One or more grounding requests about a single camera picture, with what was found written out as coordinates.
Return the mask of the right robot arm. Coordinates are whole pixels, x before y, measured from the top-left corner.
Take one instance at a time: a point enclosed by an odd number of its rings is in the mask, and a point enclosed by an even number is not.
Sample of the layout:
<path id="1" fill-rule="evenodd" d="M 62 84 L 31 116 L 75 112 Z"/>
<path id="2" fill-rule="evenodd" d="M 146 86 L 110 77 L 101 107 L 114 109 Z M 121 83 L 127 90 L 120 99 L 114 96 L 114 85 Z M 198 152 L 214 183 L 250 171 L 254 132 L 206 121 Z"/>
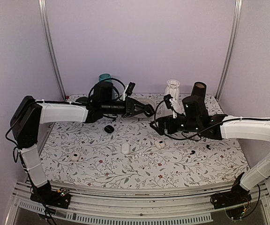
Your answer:
<path id="1" fill-rule="evenodd" d="M 166 95 L 163 102 L 172 110 L 172 115 L 155 118 L 150 123 L 150 127 L 159 135 L 170 137 L 182 131 L 213 140 L 238 138 L 270 142 L 270 117 L 246 118 L 226 114 L 210 116 L 204 97 L 198 95 L 191 95 L 182 100 L 184 113 L 179 113 L 179 104 L 170 95 Z M 231 204 L 238 204 L 254 186 L 268 178 L 270 178 L 270 153 L 235 180 L 227 200 Z"/>

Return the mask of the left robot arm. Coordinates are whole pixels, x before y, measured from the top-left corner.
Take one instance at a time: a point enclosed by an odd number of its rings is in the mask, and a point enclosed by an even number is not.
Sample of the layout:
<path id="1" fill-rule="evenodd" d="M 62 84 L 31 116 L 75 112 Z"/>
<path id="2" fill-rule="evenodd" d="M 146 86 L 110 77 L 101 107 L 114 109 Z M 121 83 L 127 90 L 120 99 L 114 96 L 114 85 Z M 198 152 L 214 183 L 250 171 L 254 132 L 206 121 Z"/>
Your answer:
<path id="1" fill-rule="evenodd" d="M 122 94 L 113 97 L 118 90 L 113 79 L 96 83 L 88 96 L 75 101 L 36 100 L 25 96 L 10 120 L 10 128 L 5 138 L 14 143 L 14 161 L 21 161 L 36 195 L 44 203 L 51 203 L 55 194 L 51 190 L 38 151 L 38 134 L 42 125 L 57 122 L 95 123 L 104 117 L 121 116 L 123 118 L 144 114 L 154 115 L 149 104 L 131 97 L 135 83 L 124 86 Z"/>

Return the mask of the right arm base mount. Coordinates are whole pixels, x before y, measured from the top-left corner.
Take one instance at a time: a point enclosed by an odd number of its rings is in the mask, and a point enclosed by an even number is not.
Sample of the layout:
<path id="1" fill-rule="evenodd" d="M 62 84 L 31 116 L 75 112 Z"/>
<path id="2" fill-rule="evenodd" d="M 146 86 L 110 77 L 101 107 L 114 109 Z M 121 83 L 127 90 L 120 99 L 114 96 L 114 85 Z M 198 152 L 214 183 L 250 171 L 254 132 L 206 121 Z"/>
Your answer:
<path id="1" fill-rule="evenodd" d="M 226 207 L 235 206 L 238 204 L 246 203 L 246 206 L 240 206 L 238 208 L 233 208 L 226 210 L 227 216 L 232 220 L 241 220 L 245 216 L 252 197 L 249 191 L 246 191 L 240 186 L 240 182 L 236 181 L 230 191 L 218 192 L 210 197 L 210 202 L 214 206 L 214 209 L 221 209 Z"/>

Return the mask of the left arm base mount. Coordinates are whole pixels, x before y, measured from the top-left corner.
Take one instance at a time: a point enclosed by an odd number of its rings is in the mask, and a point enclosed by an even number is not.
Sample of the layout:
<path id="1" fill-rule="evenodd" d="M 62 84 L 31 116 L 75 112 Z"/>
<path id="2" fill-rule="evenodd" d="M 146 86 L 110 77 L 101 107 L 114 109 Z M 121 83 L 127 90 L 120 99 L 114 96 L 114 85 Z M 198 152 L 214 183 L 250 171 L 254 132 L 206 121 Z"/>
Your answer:
<path id="1" fill-rule="evenodd" d="M 48 182 L 41 187 L 34 187 L 30 199 L 44 206 L 48 205 L 68 209 L 71 200 L 71 194 L 69 192 L 69 189 L 63 187 L 58 190 L 52 190 L 51 184 Z"/>

